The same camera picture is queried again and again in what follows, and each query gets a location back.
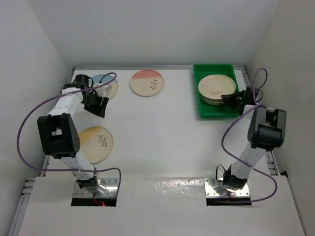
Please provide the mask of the cream plate green section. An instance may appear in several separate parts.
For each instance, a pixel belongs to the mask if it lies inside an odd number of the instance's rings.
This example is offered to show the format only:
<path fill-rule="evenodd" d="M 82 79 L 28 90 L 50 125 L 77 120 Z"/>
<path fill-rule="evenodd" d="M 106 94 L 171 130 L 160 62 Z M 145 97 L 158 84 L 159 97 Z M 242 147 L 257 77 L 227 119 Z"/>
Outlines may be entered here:
<path fill-rule="evenodd" d="M 209 75 L 201 79 L 198 84 L 199 93 L 212 100 L 222 99 L 222 95 L 233 94 L 236 90 L 236 83 L 225 75 Z"/>
<path fill-rule="evenodd" d="M 219 106 L 219 105 L 223 105 L 223 104 L 224 104 L 223 100 L 208 99 L 208 98 L 206 98 L 206 97 L 204 97 L 204 96 L 202 96 L 202 95 L 200 96 L 200 98 L 201 98 L 204 102 L 206 102 L 207 104 L 210 104 L 210 105 Z"/>

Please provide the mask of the cream plate green section front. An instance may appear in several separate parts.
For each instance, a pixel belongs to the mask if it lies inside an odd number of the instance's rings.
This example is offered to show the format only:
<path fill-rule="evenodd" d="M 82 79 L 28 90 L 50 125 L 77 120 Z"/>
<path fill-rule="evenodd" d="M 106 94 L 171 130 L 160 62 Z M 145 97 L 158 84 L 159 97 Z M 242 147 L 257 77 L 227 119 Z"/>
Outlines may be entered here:
<path fill-rule="evenodd" d="M 222 99 L 222 95 L 233 94 L 236 90 L 236 83 L 225 75 L 209 75 L 201 79 L 198 84 L 199 93 L 212 100 Z"/>

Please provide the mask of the cream plate yellow section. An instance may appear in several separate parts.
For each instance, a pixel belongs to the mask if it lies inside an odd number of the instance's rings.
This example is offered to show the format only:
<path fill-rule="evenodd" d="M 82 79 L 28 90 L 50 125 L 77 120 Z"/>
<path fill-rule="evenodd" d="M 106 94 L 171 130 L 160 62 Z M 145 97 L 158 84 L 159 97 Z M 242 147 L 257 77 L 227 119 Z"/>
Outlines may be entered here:
<path fill-rule="evenodd" d="M 80 151 L 90 164 L 105 160 L 113 148 L 113 136 L 104 127 L 91 126 L 79 133 Z"/>

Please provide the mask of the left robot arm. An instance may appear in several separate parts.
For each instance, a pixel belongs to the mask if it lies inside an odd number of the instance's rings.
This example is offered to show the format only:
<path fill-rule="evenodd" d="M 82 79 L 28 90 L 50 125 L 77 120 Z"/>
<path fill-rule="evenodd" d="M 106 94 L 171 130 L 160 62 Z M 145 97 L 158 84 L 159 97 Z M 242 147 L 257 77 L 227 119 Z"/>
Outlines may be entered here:
<path fill-rule="evenodd" d="M 98 117 L 105 117 L 108 98 L 93 89 L 93 81 L 87 75 L 77 75 L 72 83 L 65 84 L 62 97 L 46 116 L 37 120 L 42 149 L 46 155 L 58 159 L 71 169 L 81 189 L 96 194 L 105 188 L 95 167 L 80 150 L 80 139 L 73 116 L 79 104 Z"/>

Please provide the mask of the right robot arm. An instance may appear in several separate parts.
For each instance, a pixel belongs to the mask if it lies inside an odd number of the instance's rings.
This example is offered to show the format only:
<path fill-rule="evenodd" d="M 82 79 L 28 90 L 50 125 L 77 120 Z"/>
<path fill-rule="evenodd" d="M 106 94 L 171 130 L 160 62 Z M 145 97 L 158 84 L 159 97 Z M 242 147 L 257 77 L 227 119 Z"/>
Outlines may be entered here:
<path fill-rule="evenodd" d="M 240 117 L 251 118 L 248 143 L 237 161 L 223 174 L 222 184 L 230 190 L 242 189 L 261 157 L 281 147 L 284 142 L 287 112 L 264 105 L 257 107 L 254 99 L 259 93 L 260 89 L 246 87 L 241 92 L 221 96 L 224 104 L 232 110 L 236 109 Z"/>

